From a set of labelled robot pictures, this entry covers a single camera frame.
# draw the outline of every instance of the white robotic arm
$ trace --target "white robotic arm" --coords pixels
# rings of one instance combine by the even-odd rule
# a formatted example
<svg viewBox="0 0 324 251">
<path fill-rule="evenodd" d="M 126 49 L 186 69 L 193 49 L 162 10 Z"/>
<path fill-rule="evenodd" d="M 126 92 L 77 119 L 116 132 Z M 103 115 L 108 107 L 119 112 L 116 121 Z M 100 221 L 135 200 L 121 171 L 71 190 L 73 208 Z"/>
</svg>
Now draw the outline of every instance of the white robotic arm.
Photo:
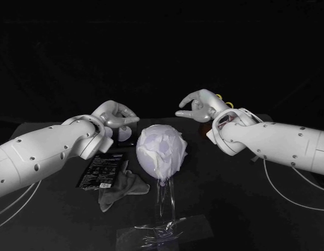
<svg viewBox="0 0 324 251">
<path fill-rule="evenodd" d="M 196 108 L 193 103 L 193 111 L 177 111 L 177 116 L 200 121 L 202 106 L 207 107 L 204 112 L 216 110 L 206 114 L 206 117 L 215 119 L 207 136 L 223 152 L 233 156 L 248 147 L 268 161 L 324 175 L 324 131 L 264 122 L 259 118 L 255 121 L 246 109 L 230 109 L 220 99 L 219 106 L 209 102 L 217 102 L 216 98 L 215 93 L 206 89 L 191 93 L 180 107 L 193 100 L 200 107 Z"/>
<path fill-rule="evenodd" d="M 0 197 L 54 174 L 69 158 L 89 159 L 97 150 L 105 153 L 113 144 L 105 125 L 118 128 L 138 121 L 132 110 L 109 100 L 92 115 L 76 116 L 63 125 L 30 132 L 0 145 Z"/>
</svg>

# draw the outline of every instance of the gray towel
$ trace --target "gray towel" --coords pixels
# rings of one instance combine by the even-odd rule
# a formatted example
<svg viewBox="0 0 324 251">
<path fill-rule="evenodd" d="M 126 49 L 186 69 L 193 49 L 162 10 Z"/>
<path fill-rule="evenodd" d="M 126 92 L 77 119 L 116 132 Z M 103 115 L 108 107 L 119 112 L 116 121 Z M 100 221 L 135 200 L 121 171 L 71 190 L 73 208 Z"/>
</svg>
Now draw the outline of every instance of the gray towel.
<svg viewBox="0 0 324 251">
<path fill-rule="evenodd" d="M 99 204 L 103 212 L 125 195 L 145 195 L 149 192 L 151 186 L 131 170 L 126 170 L 126 167 L 128 161 L 122 164 L 113 187 L 99 189 Z"/>
</svg>

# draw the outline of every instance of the transparent plastic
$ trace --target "transparent plastic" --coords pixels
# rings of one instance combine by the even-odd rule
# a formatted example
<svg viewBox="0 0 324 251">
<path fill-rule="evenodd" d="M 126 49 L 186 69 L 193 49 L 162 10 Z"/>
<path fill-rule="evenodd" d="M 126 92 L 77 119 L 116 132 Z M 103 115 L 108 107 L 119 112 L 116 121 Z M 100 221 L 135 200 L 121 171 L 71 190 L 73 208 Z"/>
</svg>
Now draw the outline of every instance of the transparent plastic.
<svg viewBox="0 0 324 251">
<path fill-rule="evenodd" d="M 204 215 L 176 220 L 174 178 L 157 182 L 155 222 L 116 231 L 116 251 L 180 250 L 180 244 L 213 237 Z"/>
</svg>

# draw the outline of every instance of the black table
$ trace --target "black table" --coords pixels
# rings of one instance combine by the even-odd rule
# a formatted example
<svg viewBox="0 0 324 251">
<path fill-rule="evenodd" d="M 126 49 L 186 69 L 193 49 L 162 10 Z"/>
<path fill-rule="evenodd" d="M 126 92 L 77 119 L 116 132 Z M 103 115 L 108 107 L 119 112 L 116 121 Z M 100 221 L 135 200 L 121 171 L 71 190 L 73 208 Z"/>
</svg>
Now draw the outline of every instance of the black table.
<svg viewBox="0 0 324 251">
<path fill-rule="evenodd" d="M 53 124 L 61 123 L 22 124 L 12 138 Z M 170 124 L 189 143 L 189 156 L 174 175 L 177 218 L 203 214 L 215 232 L 215 238 L 186 243 L 180 249 L 324 250 L 324 212 L 298 207 L 278 195 L 262 160 L 249 165 L 254 153 L 245 149 L 236 156 L 225 154 L 200 136 L 200 123 L 191 119 L 142 119 L 139 133 L 154 124 Z M 139 166 L 135 147 L 110 152 L 128 154 L 129 169 L 148 184 L 155 184 Z M 115 250 L 116 231 L 154 222 L 155 186 L 147 195 L 126 196 L 106 213 L 99 208 L 99 191 L 76 188 L 89 162 L 71 158 L 63 170 L 43 181 L 27 207 L 0 227 L 0 250 Z M 281 192 L 297 202 L 324 208 L 324 192 L 290 167 L 272 162 L 267 165 Z M 0 209 L 25 190 L 0 198 Z M 25 200 L 0 216 L 0 223 Z"/>
</svg>

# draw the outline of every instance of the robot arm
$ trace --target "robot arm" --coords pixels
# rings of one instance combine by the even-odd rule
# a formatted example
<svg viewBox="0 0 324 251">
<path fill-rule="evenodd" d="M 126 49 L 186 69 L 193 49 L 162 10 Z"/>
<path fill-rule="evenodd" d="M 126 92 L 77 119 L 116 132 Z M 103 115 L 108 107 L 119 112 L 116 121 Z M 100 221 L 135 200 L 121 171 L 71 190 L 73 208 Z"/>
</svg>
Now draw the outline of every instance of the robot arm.
<svg viewBox="0 0 324 251">
<path fill-rule="evenodd" d="M 217 96 L 207 90 L 190 94 L 187 101 L 194 99 L 203 106 L 213 107 L 209 101 L 202 101 L 202 96 L 204 100 L 212 97 L 216 102 Z M 268 161 L 324 175 L 324 131 L 264 122 L 259 118 L 256 122 L 252 113 L 243 108 L 228 107 L 228 109 L 215 108 L 215 110 L 215 113 L 206 115 L 215 119 L 213 129 L 207 136 L 225 153 L 233 156 L 248 147 L 258 157 Z M 177 116 L 196 119 L 194 116 L 199 115 L 196 119 L 199 121 L 200 113 L 199 107 L 193 111 L 178 111 Z"/>
<path fill-rule="evenodd" d="M 90 159 L 97 151 L 105 153 L 113 144 L 105 125 L 118 128 L 138 121 L 132 110 L 109 100 L 92 115 L 76 116 L 63 125 L 30 132 L 0 145 L 0 197 L 54 174 L 69 158 Z"/>
</svg>

